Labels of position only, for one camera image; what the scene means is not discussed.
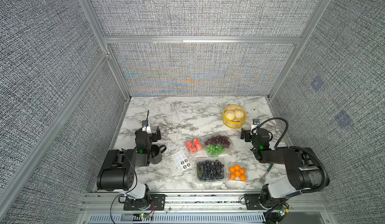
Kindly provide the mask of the white sticker sheet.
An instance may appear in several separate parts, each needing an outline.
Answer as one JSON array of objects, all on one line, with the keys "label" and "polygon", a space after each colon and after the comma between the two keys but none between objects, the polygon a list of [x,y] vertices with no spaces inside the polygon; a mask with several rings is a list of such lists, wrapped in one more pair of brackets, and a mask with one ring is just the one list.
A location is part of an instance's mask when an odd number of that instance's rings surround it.
[{"label": "white sticker sheet", "polygon": [[173,154],[172,159],[177,166],[178,171],[181,173],[192,168],[191,161],[186,157],[183,151]]}]

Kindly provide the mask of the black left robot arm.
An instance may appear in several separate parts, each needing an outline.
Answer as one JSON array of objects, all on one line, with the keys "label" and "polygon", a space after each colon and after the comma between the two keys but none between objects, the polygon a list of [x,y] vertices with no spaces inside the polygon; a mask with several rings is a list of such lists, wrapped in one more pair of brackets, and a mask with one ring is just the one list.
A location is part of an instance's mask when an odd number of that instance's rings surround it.
[{"label": "black left robot arm", "polygon": [[159,164],[165,145],[156,145],[161,140],[161,131],[151,133],[147,127],[135,131],[135,148],[109,150],[99,171],[98,190],[120,192],[129,204],[128,209],[147,210],[152,204],[148,185],[140,183],[136,167]]}]

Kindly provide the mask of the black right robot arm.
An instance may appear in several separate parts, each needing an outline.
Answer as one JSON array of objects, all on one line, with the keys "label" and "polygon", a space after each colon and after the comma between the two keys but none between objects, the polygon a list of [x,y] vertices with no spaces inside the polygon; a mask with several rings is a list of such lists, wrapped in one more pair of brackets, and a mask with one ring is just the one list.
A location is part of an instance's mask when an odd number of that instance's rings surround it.
[{"label": "black right robot arm", "polygon": [[252,144],[251,151],[260,163],[282,164],[286,175],[263,185],[259,196],[261,207],[271,210],[292,197],[314,193],[329,185],[325,166],[311,148],[298,146],[270,148],[270,133],[263,128],[241,129],[241,139]]}]

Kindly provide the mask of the black mug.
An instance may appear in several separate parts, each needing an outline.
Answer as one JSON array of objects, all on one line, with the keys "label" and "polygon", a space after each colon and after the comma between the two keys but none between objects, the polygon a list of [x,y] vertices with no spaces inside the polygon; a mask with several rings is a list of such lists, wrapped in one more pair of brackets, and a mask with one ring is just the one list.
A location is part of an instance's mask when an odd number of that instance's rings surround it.
[{"label": "black mug", "polygon": [[167,150],[167,147],[165,145],[158,146],[156,144],[153,144],[151,146],[150,152],[151,152],[151,164],[159,164],[162,161],[162,154]]}]

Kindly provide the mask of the right steamed bun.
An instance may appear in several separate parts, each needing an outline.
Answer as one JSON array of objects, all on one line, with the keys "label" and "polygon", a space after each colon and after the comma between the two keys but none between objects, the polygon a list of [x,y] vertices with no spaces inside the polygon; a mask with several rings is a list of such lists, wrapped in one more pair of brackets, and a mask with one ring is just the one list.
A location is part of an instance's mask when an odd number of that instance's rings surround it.
[{"label": "right steamed bun", "polygon": [[234,110],[234,115],[235,115],[235,118],[238,120],[243,120],[245,116],[244,112],[241,109]]}]

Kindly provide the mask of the steamed bun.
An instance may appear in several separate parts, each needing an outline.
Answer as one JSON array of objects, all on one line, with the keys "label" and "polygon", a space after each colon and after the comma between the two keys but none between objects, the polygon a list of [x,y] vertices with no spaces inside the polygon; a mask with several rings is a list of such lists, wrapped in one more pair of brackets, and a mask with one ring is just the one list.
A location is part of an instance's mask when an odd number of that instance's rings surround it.
[{"label": "steamed bun", "polygon": [[234,115],[234,112],[233,110],[226,110],[224,112],[224,116],[229,120],[229,121],[233,121],[235,119],[235,115]]},{"label": "steamed bun", "polygon": [[234,110],[234,115],[235,115],[235,118],[238,120],[243,120],[245,116],[244,112],[241,109]]}]

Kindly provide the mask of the yellow bamboo steamer basket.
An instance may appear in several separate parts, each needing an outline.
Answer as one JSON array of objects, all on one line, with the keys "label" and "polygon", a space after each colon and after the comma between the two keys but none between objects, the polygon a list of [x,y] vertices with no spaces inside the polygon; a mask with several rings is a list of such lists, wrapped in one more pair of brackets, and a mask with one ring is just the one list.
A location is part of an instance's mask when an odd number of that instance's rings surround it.
[{"label": "yellow bamboo steamer basket", "polygon": [[230,105],[223,109],[222,122],[229,128],[243,127],[247,119],[246,111],[237,105]]}]

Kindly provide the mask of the left steamed bun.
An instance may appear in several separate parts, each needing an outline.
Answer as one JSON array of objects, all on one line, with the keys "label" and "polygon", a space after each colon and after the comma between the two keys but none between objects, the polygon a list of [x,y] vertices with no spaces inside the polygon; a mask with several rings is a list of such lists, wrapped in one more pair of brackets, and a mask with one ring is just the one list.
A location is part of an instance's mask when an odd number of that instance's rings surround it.
[{"label": "left steamed bun", "polygon": [[229,121],[233,121],[235,119],[235,115],[234,115],[234,112],[233,110],[226,110],[224,112],[224,116],[229,120]]}]

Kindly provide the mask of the clear box mixed grapes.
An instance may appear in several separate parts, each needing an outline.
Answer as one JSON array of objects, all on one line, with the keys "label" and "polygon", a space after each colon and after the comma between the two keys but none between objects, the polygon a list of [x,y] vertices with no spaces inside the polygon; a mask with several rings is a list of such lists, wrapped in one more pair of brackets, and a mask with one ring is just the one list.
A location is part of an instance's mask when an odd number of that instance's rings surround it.
[{"label": "clear box mixed grapes", "polygon": [[209,157],[216,157],[225,153],[231,152],[234,147],[225,132],[216,132],[202,138],[203,146]]}]

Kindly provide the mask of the clear box red strawberries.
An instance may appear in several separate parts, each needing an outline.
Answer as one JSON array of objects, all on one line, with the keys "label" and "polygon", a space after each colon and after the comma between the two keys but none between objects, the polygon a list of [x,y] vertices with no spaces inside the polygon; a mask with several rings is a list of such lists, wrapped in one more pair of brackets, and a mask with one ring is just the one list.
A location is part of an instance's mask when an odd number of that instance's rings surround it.
[{"label": "clear box red strawberries", "polygon": [[183,141],[187,154],[197,154],[204,150],[204,142],[199,138],[188,138]]}]

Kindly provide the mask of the clear box orange kumquats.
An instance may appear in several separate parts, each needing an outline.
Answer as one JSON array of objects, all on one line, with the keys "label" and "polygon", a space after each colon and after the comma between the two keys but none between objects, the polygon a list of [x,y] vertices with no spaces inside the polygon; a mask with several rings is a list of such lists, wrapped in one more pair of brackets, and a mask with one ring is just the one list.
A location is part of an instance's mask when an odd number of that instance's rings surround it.
[{"label": "clear box orange kumquats", "polygon": [[249,180],[248,169],[245,163],[228,162],[227,178],[230,181],[247,182]]}]

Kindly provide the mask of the clear box dark grapes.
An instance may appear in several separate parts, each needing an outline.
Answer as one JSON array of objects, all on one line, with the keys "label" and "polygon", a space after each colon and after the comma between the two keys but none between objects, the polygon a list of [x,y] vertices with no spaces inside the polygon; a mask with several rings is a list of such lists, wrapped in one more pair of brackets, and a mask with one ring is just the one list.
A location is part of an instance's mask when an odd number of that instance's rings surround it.
[{"label": "clear box dark grapes", "polygon": [[223,158],[200,157],[195,161],[195,177],[198,182],[224,182],[227,178],[226,169]]}]

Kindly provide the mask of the green handled fork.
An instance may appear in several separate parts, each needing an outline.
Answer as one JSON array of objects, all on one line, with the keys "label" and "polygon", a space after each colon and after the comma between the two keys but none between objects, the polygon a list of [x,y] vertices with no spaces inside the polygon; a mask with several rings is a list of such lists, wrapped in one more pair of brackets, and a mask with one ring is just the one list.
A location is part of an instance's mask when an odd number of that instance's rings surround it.
[{"label": "green handled fork", "polygon": [[265,183],[265,181],[266,181],[266,177],[267,177],[267,175],[269,174],[269,172],[271,171],[273,165],[274,165],[274,164],[271,163],[271,164],[269,165],[268,169],[265,171],[265,173],[260,177],[259,183],[260,183],[261,185],[264,185],[264,183]]}]

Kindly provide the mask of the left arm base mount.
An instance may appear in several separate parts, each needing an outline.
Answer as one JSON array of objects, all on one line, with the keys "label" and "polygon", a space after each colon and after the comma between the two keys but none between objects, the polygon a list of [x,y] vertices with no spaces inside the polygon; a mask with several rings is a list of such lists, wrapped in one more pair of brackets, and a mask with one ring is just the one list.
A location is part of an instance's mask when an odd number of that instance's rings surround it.
[{"label": "left arm base mount", "polygon": [[144,197],[143,199],[130,199],[126,198],[124,202],[124,211],[145,211],[149,212],[152,210],[163,211],[165,205],[166,195],[164,194],[150,194],[150,196]]}]

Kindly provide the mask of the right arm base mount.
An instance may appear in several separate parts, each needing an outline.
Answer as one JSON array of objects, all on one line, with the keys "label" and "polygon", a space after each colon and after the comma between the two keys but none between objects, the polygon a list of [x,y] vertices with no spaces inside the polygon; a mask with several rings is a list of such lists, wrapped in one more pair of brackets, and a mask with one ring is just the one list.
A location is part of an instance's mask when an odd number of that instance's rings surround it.
[{"label": "right arm base mount", "polygon": [[265,208],[261,204],[259,194],[244,194],[243,201],[246,209],[249,211],[270,210],[270,208]]}]

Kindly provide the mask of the aluminium front rail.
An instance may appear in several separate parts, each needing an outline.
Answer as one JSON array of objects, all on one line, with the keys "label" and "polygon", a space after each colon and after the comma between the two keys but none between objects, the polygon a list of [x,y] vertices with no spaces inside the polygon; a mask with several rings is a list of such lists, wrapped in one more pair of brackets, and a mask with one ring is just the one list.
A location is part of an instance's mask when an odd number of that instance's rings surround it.
[{"label": "aluminium front rail", "polygon": [[268,219],[282,218],[284,224],[336,224],[337,220],[322,193],[296,196],[273,212],[249,211],[244,205],[244,194],[259,194],[257,190],[216,190],[216,191],[159,191],[164,194],[163,211],[124,211],[124,198],[116,193],[88,193],[80,209],[77,224],[86,224],[94,214],[142,214],[151,218],[156,213],[263,213]]}]

